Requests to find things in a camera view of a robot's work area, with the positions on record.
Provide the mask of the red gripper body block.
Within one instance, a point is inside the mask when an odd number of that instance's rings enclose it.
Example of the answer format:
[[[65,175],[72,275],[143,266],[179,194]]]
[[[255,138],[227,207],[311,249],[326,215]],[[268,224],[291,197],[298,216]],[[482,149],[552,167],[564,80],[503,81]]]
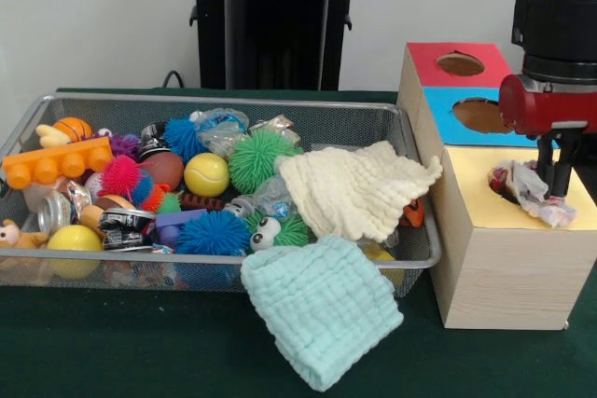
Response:
[[[516,133],[543,136],[553,130],[596,132],[596,87],[507,75],[499,89],[503,122]]]

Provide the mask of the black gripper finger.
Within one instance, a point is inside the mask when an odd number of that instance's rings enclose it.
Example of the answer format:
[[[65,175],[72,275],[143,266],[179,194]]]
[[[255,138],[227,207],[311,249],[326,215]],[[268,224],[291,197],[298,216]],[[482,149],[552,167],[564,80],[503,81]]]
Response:
[[[536,172],[545,184],[551,184],[554,176],[553,139],[549,134],[537,140],[538,158]]]
[[[551,194],[565,198],[576,153],[580,146],[581,130],[561,130],[556,133],[555,142],[560,148],[558,160],[554,163],[554,177]]]

